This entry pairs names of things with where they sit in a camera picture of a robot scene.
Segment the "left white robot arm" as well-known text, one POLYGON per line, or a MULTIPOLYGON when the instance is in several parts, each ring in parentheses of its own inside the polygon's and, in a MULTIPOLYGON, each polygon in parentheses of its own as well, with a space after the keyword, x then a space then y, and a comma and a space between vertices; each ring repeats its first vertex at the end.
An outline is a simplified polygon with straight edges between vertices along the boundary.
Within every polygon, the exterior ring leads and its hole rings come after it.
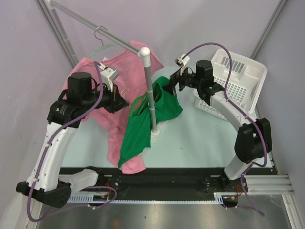
POLYGON ((16 191, 28 196, 29 200, 62 208, 76 192, 104 188, 104 171, 93 166, 59 179, 64 156, 81 120, 94 109, 104 108, 113 114, 129 105, 113 83, 119 75, 117 70, 103 70, 98 75, 101 79, 96 81, 90 73, 72 73, 68 77, 67 88, 51 105, 39 159, 29 178, 16 187, 16 191))

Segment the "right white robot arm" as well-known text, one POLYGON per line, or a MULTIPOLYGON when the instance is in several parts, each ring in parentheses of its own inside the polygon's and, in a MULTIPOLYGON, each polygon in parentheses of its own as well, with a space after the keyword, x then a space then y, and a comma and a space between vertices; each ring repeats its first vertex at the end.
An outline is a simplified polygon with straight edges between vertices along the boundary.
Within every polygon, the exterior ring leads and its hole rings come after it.
POLYGON ((225 176, 220 179, 220 187, 224 191, 232 191, 237 186, 237 179, 249 171, 258 159, 267 159, 272 149, 270 122, 246 113, 229 99, 225 89, 215 82, 213 66, 208 60, 199 60, 196 71, 192 73, 181 67, 170 76, 163 89, 175 95, 176 86, 179 86, 179 91, 185 87, 196 89, 200 99, 219 111, 237 131, 235 156, 224 168, 225 176))

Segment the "green hanger with gold hook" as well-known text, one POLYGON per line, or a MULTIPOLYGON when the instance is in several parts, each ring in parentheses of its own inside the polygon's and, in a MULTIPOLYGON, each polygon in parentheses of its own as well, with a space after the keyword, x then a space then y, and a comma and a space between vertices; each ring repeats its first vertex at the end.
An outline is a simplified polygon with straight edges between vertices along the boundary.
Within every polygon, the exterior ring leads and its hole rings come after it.
POLYGON ((139 96, 136 98, 133 103, 131 104, 130 110, 129 110, 129 116, 138 116, 140 115, 147 107, 149 107, 149 99, 148 99, 148 93, 146 92, 142 96, 139 96))

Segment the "green t shirt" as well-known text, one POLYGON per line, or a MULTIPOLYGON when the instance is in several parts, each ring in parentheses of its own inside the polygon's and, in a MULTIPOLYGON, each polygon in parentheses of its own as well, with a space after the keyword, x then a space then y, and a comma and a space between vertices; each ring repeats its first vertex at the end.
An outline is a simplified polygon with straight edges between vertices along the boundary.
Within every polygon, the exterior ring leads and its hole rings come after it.
MULTIPOLYGON (((163 89, 169 79, 161 76, 152 84, 155 102, 156 122, 164 122, 178 117, 183 109, 177 96, 163 89)), ((128 118, 118 167, 138 156, 146 147, 151 146, 152 119, 147 107, 140 115, 128 118)))

